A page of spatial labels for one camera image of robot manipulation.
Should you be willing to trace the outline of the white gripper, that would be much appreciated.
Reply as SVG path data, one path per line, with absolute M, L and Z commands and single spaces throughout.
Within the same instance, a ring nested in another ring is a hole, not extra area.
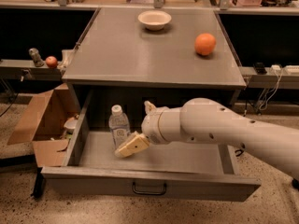
M 165 107 L 157 108 L 150 101 L 144 102 L 146 117 L 144 117 L 141 130 L 142 133 L 131 133 L 128 138 L 115 150 L 118 158 L 132 156 L 147 149 L 150 142 L 154 145 L 166 144 L 167 141 L 161 135 L 159 120 L 162 117 Z

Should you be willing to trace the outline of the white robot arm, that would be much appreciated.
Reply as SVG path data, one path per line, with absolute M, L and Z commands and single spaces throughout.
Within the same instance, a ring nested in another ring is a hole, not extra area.
M 115 151 L 124 158 L 151 144 L 172 142 L 239 147 L 281 172 L 299 179 L 299 130 L 248 119 L 206 98 L 191 99 L 181 107 L 144 103 L 141 133 L 132 133 Z

